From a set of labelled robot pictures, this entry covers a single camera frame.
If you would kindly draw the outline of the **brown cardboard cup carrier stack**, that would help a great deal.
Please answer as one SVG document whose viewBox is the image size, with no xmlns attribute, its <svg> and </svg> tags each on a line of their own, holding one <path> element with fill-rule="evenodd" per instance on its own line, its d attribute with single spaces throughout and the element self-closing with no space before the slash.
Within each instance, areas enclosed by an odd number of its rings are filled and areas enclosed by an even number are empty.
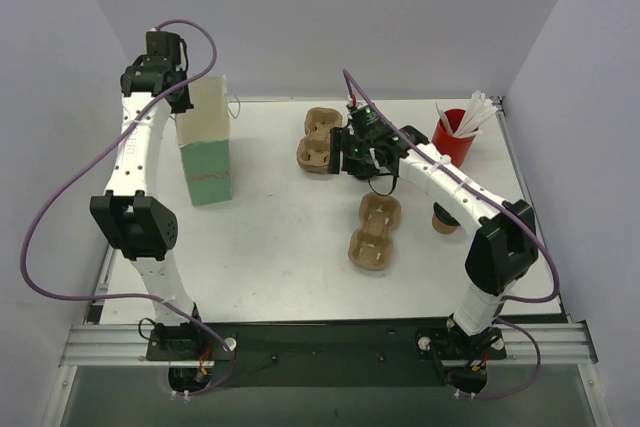
<svg viewBox="0 0 640 427">
<path fill-rule="evenodd" d="M 307 172 L 327 174 L 331 130 L 342 126 L 343 116 L 339 111 L 323 107 L 311 108 L 304 121 L 304 137 L 296 150 L 298 165 Z"/>
</svg>

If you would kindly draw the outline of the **green paper takeout bag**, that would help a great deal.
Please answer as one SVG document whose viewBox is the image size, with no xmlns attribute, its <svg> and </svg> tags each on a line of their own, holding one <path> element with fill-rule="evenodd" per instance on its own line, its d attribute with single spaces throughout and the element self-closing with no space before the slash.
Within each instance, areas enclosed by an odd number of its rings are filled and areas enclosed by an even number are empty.
<svg viewBox="0 0 640 427">
<path fill-rule="evenodd" d="M 193 108 L 179 114 L 176 135 L 191 204 L 232 199 L 227 79 L 203 77 L 190 86 Z"/>
</svg>

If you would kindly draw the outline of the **single brown cardboard cup carrier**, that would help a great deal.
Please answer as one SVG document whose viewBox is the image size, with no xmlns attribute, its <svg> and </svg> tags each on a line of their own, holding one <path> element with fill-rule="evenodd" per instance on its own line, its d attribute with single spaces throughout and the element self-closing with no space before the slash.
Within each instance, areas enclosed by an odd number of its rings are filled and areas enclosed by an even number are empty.
<svg viewBox="0 0 640 427">
<path fill-rule="evenodd" d="M 361 226 L 350 239 L 348 257 L 358 268 L 382 271 L 393 252 L 392 232 L 401 219 L 401 204 L 392 196 L 366 194 L 359 207 Z"/>
</svg>

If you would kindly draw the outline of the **black coffee lid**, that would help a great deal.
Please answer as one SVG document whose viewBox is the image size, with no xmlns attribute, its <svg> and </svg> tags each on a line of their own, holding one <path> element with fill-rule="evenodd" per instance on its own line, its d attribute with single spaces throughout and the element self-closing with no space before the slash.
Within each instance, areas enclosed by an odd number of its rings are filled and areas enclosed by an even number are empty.
<svg viewBox="0 0 640 427">
<path fill-rule="evenodd" d="M 449 212 L 444 209 L 439 203 L 435 202 L 433 204 L 433 211 L 435 217 L 443 224 L 448 226 L 459 226 L 459 222 L 449 214 Z"/>
</svg>

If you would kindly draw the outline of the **brown paper coffee cup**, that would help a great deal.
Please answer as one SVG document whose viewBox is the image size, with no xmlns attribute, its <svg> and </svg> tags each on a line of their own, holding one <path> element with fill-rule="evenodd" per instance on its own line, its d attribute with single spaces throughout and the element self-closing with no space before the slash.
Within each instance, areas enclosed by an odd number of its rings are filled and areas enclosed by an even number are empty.
<svg viewBox="0 0 640 427">
<path fill-rule="evenodd" d="M 432 216 L 432 226 L 438 233 L 450 235 L 460 227 L 460 224 L 450 216 L 440 215 L 434 212 Z"/>
</svg>

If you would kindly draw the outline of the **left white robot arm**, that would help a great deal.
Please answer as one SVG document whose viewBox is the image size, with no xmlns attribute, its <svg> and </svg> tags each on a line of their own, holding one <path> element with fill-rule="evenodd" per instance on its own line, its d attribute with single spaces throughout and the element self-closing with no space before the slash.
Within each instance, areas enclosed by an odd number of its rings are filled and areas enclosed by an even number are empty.
<svg viewBox="0 0 640 427">
<path fill-rule="evenodd" d="M 176 33 L 146 33 L 146 52 L 120 78 L 122 126 L 128 134 L 118 148 L 114 170 L 103 194 L 90 200 L 90 213 L 110 246 L 135 268 L 145 288 L 160 301 L 154 305 L 155 337 L 169 335 L 170 347 L 183 358 L 204 349 L 205 334 L 170 309 L 192 315 L 173 248 L 178 239 L 176 215 L 156 197 L 157 168 L 165 125 L 170 116 L 193 107 L 189 88 L 160 94 L 187 79 L 181 66 L 184 40 Z"/>
</svg>

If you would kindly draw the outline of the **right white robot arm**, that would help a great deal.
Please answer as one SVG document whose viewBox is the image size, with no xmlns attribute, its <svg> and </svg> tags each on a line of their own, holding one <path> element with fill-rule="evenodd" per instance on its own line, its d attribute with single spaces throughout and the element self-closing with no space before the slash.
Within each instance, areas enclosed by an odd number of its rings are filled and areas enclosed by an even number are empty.
<svg viewBox="0 0 640 427">
<path fill-rule="evenodd" d="M 347 110 L 346 126 L 331 131 L 330 173 L 369 179 L 387 172 L 418 187 L 471 235 L 465 260 L 470 286 L 452 321 L 467 336 L 485 331 L 538 259 L 531 206 L 481 187 L 414 127 L 394 128 L 368 104 L 350 102 Z"/>
</svg>

